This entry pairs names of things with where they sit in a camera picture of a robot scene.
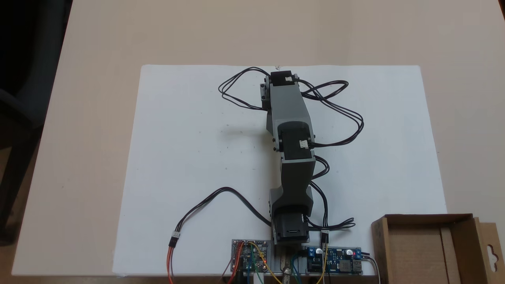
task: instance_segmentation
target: white connector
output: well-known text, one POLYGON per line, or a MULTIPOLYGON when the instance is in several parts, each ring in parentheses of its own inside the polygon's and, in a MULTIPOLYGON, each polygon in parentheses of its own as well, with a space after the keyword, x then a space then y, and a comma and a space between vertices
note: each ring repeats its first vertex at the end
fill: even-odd
POLYGON ((307 142, 307 140, 300 140, 300 148, 308 149, 309 148, 309 142, 307 142))

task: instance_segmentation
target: blue circuit board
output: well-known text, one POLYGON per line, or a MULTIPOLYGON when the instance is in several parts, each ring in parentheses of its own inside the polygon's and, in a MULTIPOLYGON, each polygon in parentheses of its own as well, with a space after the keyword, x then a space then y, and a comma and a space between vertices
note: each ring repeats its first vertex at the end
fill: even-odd
MULTIPOLYGON (((323 272, 324 250, 307 247, 307 272, 323 272)), ((362 274, 361 248, 328 247, 325 273, 362 274)))

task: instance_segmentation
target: blue wire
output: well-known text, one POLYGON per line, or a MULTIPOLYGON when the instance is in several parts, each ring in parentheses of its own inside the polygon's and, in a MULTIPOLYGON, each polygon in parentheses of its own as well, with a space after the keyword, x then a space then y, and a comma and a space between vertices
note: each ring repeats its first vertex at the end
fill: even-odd
POLYGON ((298 272, 298 270, 296 269, 296 266, 294 265, 294 260, 297 258, 298 258, 298 254, 293 255, 293 257, 291 258, 291 267, 293 267, 293 270, 296 273, 296 277, 298 278, 298 283, 301 284, 300 273, 298 272))
POLYGON ((249 265, 247 266, 247 284, 249 284, 249 273, 251 271, 251 262, 252 262, 252 260, 253 260, 253 250, 251 250, 251 257, 249 257, 249 265))

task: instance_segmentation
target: circuit board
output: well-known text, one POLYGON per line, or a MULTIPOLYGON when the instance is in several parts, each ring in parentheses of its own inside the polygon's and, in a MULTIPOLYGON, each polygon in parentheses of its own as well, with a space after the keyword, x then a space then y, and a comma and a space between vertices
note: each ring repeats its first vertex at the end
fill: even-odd
MULTIPOLYGON (((306 247, 307 273, 323 272, 324 250, 306 247)), ((325 273, 362 274, 361 248, 328 247, 325 273)))
POLYGON ((267 264, 271 260, 271 251, 273 249, 272 246, 272 241, 267 241, 267 240, 232 240, 231 244, 231 265, 230 265, 230 271, 233 271, 235 268, 236 263, 238 262, 239 259, 235 259, 235 256, 237 254, 237 248, 240 245, 241 242, 244 242, 244 245, 242 247, 242 251, 240 252, 239 259, 243 259, 243 267, 242 269, 252 269, 254 271, 254 265, 260 272, 265 272, 267 271, 267 267, 264 265, 263 260, 261 260, 260 253, 258 250, 253 247, 251 249, 251 245, 248 245, 247 243, 249 242, 254 242, 259 248, 260 251, 263 253, 263 256, 265 260, 267 261, 267 264))

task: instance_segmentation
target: wire connector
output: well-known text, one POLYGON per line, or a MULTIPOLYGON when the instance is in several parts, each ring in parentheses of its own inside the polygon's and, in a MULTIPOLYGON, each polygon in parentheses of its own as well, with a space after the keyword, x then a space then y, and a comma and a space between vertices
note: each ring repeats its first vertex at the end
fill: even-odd
POLYGON ((330 230, 321 230, 321 247, 322 244, 330 242, 330 230))
POLYGON ((168 246, 171 248, 174 248, 175 245, 177 244, 177 241, 179 240, 180 236, 181 236, 181 232, 173 231, 172 237, 170 238, 170 242, 168 242, 168 246))
POLYGON ((300 148, 309 148, 309 142, 307 140, 300 140, 300 148))

